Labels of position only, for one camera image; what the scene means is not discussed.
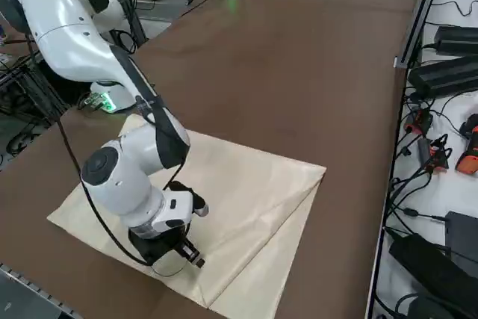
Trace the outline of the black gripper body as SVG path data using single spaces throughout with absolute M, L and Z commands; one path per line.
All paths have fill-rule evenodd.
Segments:
M 190 254 L 184 249 L 189 228 L 189 224 L 176 227 L 154 238 L 141 238 L 129 229 L 128 239 L 148 266 L 152 266 L 170 251 L 175 251 L 190 261 Z

